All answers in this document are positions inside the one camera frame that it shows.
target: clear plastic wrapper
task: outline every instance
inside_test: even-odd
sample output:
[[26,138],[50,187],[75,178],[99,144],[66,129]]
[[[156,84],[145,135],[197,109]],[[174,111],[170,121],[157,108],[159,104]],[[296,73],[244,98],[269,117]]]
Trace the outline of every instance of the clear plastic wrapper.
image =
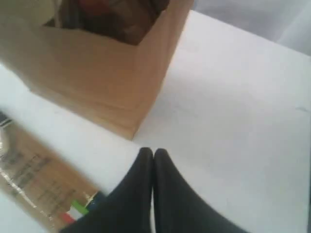
[[103,201],[93,184],[0,112],[0,190],[51,232]]

